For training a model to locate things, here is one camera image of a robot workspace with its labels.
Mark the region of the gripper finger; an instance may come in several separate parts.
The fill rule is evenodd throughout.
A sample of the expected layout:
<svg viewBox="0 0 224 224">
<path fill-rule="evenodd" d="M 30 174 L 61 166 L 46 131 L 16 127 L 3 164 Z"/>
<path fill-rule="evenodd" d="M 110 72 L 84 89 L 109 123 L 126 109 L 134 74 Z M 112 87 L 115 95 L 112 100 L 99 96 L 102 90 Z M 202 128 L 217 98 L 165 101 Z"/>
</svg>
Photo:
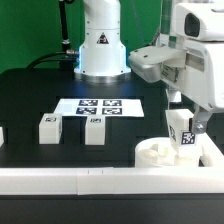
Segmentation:
<svg viewBox="0 0 224 224">
<path fill-rule="evenodd" d="M 197 107 L 195 109 L 194 116 L 192 118 L 191 131 L 194 134 L 203 134 L 207 130 L 207 123 L 212 116 L 212 113 L 205 110 L 203 107 Z"/>
<path fill-rule="evenodd" d="M 166 89 L 166 96 L 168 101 L 168 109 L 180 109 L 182 106 L 181 92 L 171 87 Z"/>
</svg>

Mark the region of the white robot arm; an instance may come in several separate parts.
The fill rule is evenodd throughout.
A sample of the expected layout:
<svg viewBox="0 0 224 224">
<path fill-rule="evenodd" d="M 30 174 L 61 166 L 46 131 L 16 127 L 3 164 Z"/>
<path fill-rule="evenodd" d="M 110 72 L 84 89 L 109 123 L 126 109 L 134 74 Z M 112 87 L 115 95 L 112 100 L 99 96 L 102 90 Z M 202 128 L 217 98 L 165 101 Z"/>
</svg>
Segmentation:
<svg viewBox="0 0 224 224">
<path fill-rule="evenodd" d="M 83 0 L 85 40 L 75 75 L 92 82 L 135 72 L 163 81 L 195 103 L 191 131 L 224 113 L 224 0 L 162 0 L 153 46 L 130 53 L 120 41 L 119 0 Z"/>
</svg>

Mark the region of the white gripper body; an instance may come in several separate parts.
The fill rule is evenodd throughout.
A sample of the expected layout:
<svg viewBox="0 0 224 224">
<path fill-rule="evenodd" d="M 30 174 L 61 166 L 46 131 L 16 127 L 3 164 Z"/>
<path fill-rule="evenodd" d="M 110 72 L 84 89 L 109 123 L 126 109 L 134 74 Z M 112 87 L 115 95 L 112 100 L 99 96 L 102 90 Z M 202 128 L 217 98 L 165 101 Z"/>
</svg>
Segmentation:
<svg viewBox="0 0 224 224">
<path fill-rule="evenodd" d="M 224 112 L 224 42 L 185 42 L 183 68 L 166 67 L 166 83 L 210 112 Z"/>
</svg>

